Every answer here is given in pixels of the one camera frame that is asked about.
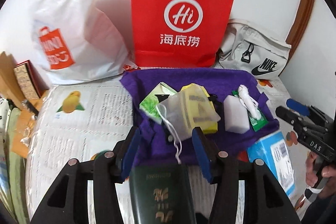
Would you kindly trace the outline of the right hand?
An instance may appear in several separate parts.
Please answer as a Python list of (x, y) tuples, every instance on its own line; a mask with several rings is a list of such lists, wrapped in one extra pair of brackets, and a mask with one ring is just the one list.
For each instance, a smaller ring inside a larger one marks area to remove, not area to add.
[[(318, 182), (318, 171), (315, 170), (315, 162), (318, 158), (318, 155), (314, 152), (309, 152), (306, 159), (306, 183), (308, 186), (315, 186)], [(323, 190), (318, 194), (319, 198), (324, 199), (335, 194), (335, 165), (328, 165), (323, 168), (320, 174), (321, 177), (327, 178), (327, 182)]]

